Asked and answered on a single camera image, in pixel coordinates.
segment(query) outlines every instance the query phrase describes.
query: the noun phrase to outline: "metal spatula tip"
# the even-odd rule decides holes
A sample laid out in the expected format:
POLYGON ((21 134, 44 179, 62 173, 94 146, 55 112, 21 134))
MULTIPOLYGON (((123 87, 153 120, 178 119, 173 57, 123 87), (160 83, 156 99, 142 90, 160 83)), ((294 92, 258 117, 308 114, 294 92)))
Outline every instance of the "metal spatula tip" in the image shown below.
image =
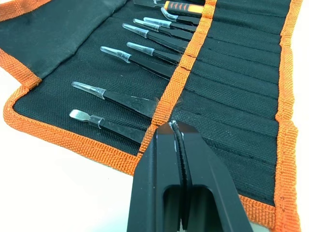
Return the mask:
POLYGON ((90 115, 80 110, 72 110, 70 117, 81 122, 88 122, 90 120, 90 115))

